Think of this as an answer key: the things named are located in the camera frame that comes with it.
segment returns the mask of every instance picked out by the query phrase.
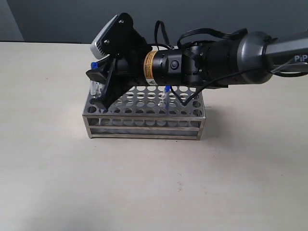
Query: table surface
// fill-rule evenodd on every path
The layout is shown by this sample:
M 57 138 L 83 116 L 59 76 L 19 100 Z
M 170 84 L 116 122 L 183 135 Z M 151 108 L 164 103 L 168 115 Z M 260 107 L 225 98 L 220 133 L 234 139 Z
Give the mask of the table surface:
M 0 43 L 1 231 L 308 229 L 308 77 L 205 90 L 201 141 L 89 139 L 92 61 Z

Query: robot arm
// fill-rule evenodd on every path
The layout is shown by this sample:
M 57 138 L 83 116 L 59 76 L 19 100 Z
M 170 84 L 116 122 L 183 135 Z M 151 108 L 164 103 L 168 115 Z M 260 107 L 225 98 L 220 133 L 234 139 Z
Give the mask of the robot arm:
M 160 25 L 167 45 L 157 44 Z M 183 38 L 195 34 L 210 34 L 222 40 L 181 43 Z M 297 77 L 308 73 L 308 32 L 273 39 L 264 32 L 248 33 L 246 29 L 227 34 L 201 28 L 182 35 L 174 49 L 169 45 L 164 24 L 158 21 L 155 41 L 148 44 L 135 31 L 127 13 L 116 15 L 106 24 L 91 44 L 99 61 L 86 72 L 90 80 L 104 86 L 95 97 L 98 107 L 108 108 L 133 86 L 196 87 L 196 93 L 185 102 L 171 89 L 186 105 L 203 89 L 261 84 L 273 74 Z M 152 46 L 164 46 L 167 50 L 153 51 Z

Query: button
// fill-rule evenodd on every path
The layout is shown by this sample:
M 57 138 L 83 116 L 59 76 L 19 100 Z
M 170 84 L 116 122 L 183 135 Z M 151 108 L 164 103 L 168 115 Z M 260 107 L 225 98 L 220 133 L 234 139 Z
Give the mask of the button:
M 170 67 L 173 70 L 177 69 L 179 67 L 179 62 L 176 60 L 172 60 L 172 62 L 170 63 Z

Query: blue cap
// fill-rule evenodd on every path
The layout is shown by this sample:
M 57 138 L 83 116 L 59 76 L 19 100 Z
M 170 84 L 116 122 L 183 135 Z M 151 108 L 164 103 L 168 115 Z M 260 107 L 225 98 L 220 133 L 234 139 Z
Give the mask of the blue cap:
M 98 68 L 97 62 L 91 63 L 91 69 L 96 69 Z
M 170 91 L 170 86 L 165 86 L 165 92 L 169 92 Z

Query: yellow label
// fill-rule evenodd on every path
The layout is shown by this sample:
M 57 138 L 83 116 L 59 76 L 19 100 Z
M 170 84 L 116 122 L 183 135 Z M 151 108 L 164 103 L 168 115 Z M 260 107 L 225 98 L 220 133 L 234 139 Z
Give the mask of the yellow label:
M 154 79 L 152 67 L 153 67 L 153 58 L 156 52 L 157 51 L 150 51 L 144 59 L 143 72 L 146 79 Z

